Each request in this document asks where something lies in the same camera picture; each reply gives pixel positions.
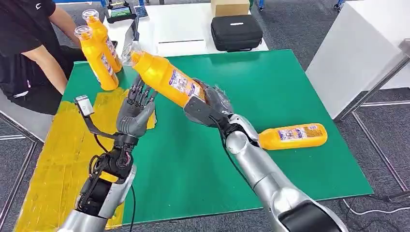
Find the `yellow bottle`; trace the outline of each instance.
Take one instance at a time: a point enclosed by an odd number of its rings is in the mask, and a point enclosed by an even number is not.
[[[259,143],[266,150],[321,146],[326,140],[327,132],[319,123],[267,129],[259,134]]]
[[[83,19],[87,22],[87,25],[92,28],[93,37],[102,47],[105,57],[108,63],[113,67],[115,73],[122,69],[122,63],[119,60],[118,54],[115,50],[113,42],[108,37],[108,30],[102,24],[99,18],[98,11],[89,9],[83,12]]]
[[[96,46],[92,29],[89,26],[79,26],[74,30],[74,34],[80,39],[81,49],[101,88],[104,90],[116,89],[118,87],[117,75],[108,63],[101,46]]]
[[[150,87],[184,107],[190,96],[205,100],[201,86],[172,65],[166,58],[153,56],[129,44],[123,54],[123,63],[132,66]]]

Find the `person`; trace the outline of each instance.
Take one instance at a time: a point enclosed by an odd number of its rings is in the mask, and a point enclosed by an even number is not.
[[[17,105],[54,115],[73,62],[86,59],[59,44],[51,23],[80,47],[76,24],[52,0],[1,0],[0,22],[1,90]]]

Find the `green tabletop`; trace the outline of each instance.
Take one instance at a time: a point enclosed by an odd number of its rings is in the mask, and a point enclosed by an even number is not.
[[[326,112],[291,50],[170,57],[181,71],[217,84],[236,113],[257,132],[267,128],[321,123],[328,132],[320,147],[269,151],[293,183],[316,200],[373,193],[356,160]],[[118,74],[127,88],[136,72]],[[86,62],[77,63],[63,100],[102,92]],[[162,95],[155,99],[157,124],[132,155],[137,165],[134,222],[218,214],[261,207],[227,159],[214,128],[190,122]],[[128,194],[123,223],[130,223]]]

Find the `silver robotic arm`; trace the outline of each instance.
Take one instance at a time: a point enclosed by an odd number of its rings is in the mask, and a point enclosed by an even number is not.
[[[187,117],[216,127],[223,146],[236,158],[246,181],[260,199],[275,232],[348,232],[340,218],[299,190],[259,145],[259,135],[243,116],[234,114],[224,92],[196,80],[206,102],[193,96]]]
[[[141,78],[137,77],[120,108],[117,132],[114,134],[104,133],[93,124],[90,115],[94,112],[87,96],[75,98],[96,142],[102,147],[97,138],[99,135],[113,139],[114,146],[111,151],[103,148],[105,152],[102,155],[91,159],[89,177],[80,191],[74,210],[60,227],[60,232],[102,232],[116,208],[125,201],[137,171],[131,152],[138,138],[145,134],[148,119],[155,109],[157,92],[153,91],[149,96],[151,88],[144,89],[144,85]],[[117,181],[112,183],[100,178],[102,172],[117,177]]]
[[[241,115],[230,124],[242,126],[226,138],[226,147],[259,197],[275,232],[348,232],[340,218],[299,190],[258,143],[258,133]]]

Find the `bottle label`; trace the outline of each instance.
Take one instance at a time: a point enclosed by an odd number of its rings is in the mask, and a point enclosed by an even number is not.
[[[107,37],[107,40],[105,41],[105,43],[107,44],[107,47],[108,47],[108,49],[109,49],[110,52],[111,52],[111,55],[112,55],[113,57],[115,57],[115,56],[117,55],[117,53],[116,53],[116,51],[115,51],[115,47],[114,47],[113,42],[111,42],[110,38]]]
[[[172,71],[169,85],[177,89],[179,92],[187,94],[188,97],[190,97],[192,94],[199,96],[201,88],[197,83],[188,81],[188,79],[177,70]]]
[[[323,135],[322,131],[315,125],[279,130],[278,133],[282,142],[291,142]]]
[[[104,56],[104,54],[101,56],[101,61],[105,66],[105,69],[107,69],[108,73],[110,76],[113,74],[113,68],[111,68],[110,63],[108,63],[107,58]]]

